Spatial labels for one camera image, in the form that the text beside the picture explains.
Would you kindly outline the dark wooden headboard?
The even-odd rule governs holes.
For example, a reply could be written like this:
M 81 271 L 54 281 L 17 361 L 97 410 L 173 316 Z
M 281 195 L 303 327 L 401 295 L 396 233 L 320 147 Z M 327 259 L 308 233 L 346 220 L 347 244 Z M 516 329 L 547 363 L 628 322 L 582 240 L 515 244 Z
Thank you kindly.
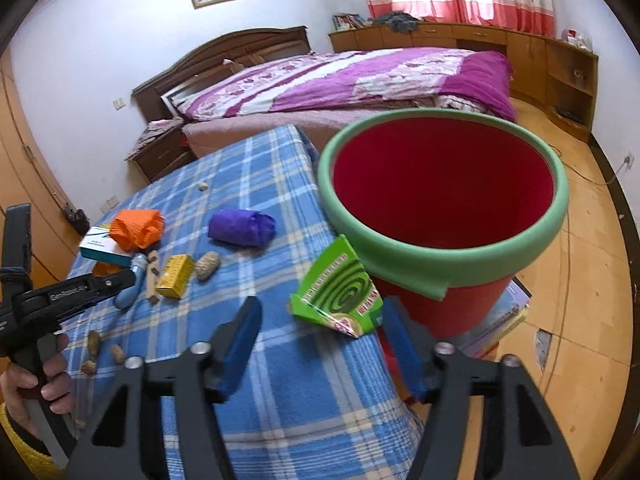
M 310 52 L 306 26 L 229 32 L 140 84 L 131 97 L 148 122 L 177 116 L 172 100 L 179 96 L 203 90 L 244 68 Z

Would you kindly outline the bed with purple quilt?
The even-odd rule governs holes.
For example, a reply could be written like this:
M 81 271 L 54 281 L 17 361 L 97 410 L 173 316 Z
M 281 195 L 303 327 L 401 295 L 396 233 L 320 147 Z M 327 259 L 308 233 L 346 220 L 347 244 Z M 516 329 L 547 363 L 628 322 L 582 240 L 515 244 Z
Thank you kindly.
M 511 65 L 496 51 L 311 53 L 244 68 L 172 102 L 198 156 L 286 125 L 324 148 L 346 126 L 386 110 L 450 108 L 514 120 L 510 79 Z

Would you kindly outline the black charger on wall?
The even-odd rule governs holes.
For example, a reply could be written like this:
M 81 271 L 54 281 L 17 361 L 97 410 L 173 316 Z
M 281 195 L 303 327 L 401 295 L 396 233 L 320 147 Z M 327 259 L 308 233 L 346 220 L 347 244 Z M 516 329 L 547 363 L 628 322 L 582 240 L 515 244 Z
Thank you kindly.
M 62 211 L 66 221 L 73 229 L 80 236 L 85 236 L 90 229 L 90 222 L 85 211 L 75 208 L 71 203 L 65 203 Z

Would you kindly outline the orange cloth ball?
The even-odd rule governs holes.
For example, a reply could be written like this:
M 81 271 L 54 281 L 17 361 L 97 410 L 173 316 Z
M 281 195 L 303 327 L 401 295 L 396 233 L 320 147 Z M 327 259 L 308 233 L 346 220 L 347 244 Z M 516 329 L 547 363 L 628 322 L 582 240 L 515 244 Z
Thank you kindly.
M 119 211 L 110 224 L 110 237 L 125 252 L 148 249 L 163 236 L 165 220 L 157 209 Z

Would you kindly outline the yellow small box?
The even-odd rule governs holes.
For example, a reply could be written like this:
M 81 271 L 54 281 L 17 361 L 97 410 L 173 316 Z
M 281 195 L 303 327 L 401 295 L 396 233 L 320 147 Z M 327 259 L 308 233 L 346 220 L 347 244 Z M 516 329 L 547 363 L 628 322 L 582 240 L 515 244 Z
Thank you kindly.
M 194 260 L 186 254 L 171 256 L 160 274 L 155 291 L 162 297 L 180 299 L 194 269 Z

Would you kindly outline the wooden wardrobe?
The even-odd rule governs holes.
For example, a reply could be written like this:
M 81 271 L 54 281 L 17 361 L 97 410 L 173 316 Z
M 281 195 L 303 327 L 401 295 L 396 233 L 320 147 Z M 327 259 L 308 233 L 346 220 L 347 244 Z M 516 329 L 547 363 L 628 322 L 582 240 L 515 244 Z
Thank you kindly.
M 14 81 L 10 52 L 1 55 L 1 210 L 32 205 L 32 272 L 37 287 L 66 278 L 80 236 L 66 220 L 67 196 L 32 136 Z

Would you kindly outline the purple plastic bag roll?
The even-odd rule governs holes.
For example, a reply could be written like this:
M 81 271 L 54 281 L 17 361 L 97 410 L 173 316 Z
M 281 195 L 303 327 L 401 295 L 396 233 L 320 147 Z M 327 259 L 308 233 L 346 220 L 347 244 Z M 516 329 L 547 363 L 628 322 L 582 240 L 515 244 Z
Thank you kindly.
M 242 246 L 265 248 L 276 235 L 276 220 L 269 214 L 248 209 L 217 211 L 208 222 L 212 240 Z

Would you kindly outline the red bin with green rim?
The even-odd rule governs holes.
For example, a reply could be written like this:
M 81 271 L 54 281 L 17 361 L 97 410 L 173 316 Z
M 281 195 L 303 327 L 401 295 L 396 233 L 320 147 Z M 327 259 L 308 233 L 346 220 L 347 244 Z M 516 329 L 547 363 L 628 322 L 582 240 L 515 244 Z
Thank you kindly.
M 472 330 L 559 234 L 568 182 L 528 130 L 457 110 L 344 128 L 318 166 L 322 207 L 383 296 L 439 338 Z

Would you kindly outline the blue plaid tablecloth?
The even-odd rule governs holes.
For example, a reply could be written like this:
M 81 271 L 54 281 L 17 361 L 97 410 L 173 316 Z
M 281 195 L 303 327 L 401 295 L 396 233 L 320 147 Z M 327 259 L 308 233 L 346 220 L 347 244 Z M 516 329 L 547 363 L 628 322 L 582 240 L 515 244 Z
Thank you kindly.
M 403 479 L 422 434 L 378 338 L 294 315 L 335 237 L 293 126 L 235 143 L 137 193 L 166 220 L 160 258 L 216 250 L 178 299 L 111 301 L 64 325 L 87 429 L 70 479 Z

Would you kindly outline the peanut near yellow box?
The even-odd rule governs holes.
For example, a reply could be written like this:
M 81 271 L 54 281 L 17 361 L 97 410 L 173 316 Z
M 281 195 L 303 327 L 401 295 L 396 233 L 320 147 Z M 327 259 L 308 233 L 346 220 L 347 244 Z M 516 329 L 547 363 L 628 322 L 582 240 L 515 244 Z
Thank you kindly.
M 199 281 L 207 281 L 217 272 L 221 265 L 221 256 L 218 252 L 206 252 L 194 264 L 194 273 Z

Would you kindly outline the white teal medicine box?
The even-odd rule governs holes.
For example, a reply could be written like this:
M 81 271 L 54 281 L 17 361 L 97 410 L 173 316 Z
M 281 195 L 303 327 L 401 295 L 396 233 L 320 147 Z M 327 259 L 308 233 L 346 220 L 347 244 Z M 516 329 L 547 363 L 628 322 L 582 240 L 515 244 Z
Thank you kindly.
M 84 258 L 113 266 L 130 266 L 132 260 L 132 253 L 125 252 L 110 237 L 110 229 L 103 226 L 89 229 L 79 244 L 79 251 Z

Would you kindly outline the green mosquito coil box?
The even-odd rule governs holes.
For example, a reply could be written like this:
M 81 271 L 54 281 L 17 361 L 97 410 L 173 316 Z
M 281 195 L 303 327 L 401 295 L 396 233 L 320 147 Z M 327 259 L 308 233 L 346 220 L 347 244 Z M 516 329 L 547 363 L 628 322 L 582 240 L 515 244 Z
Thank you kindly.
M 314 260 L 288 300 L 296 318 L 354 339 L 382 325 L 383 300 L 345 235 Z

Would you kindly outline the grey clothes pile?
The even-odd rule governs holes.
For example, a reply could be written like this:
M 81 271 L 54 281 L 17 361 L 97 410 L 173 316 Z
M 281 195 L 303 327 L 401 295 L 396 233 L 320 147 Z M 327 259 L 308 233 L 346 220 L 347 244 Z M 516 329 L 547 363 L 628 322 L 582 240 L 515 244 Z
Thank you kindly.
M 392 32 L 410 34 L 418 29 L 420 18 L 400 11 L 393 11 L 378 16 L 372 21 L 373 26 L 387 26 Z

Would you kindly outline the dark wooden nightstand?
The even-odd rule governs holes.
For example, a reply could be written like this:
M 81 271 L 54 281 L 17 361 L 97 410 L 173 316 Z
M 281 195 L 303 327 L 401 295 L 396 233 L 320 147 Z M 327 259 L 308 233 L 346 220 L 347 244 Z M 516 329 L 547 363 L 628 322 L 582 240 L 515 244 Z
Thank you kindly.
M 154 182 L 196 159 L 181 118 L 149 122 L 125 158 L 136 166 L 149 182 Z

